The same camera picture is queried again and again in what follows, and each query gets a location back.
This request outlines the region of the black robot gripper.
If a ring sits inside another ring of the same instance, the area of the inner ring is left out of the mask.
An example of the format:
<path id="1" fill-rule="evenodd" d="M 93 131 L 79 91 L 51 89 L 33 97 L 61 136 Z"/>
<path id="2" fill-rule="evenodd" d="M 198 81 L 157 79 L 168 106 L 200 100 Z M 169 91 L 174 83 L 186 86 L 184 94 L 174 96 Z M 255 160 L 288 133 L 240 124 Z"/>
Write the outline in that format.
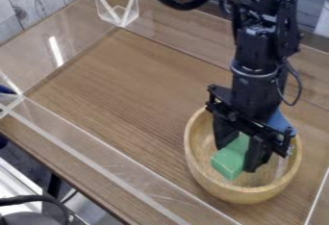
<path id="1" fill-rule="evenodd" d="M 209 85 L 207 110 L 215 117 L 215 144 L 221 150 L 244 133 L 249 136 L 244 171 L 253 173 L 273 154 L 288 156 L 297 133 L 280 112 L 288 71 L 236 72 L 232 87 Z"/>

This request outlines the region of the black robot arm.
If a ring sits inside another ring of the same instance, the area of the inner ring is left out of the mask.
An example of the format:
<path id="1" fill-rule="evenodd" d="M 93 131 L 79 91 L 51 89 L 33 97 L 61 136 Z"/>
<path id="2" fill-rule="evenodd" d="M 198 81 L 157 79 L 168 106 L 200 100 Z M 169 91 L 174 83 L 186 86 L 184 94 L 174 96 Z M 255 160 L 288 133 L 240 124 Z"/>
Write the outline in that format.
<path id="1" fill-rule="evenodd" d="M 158 0 L 192 11 L 211 0 Z M 299 0 L 225 0 L 232 5 L 236 56 L 231 87 L 211 85 L 207 109 L 215 116 L 215 144 L 223 151 L 248 135 L 243 171 L 253 172 L 275 154 L 289 155 L 297 132 L 280 112 L 289 77 L 299 72 L 289 58 L 300 51 Z"/>

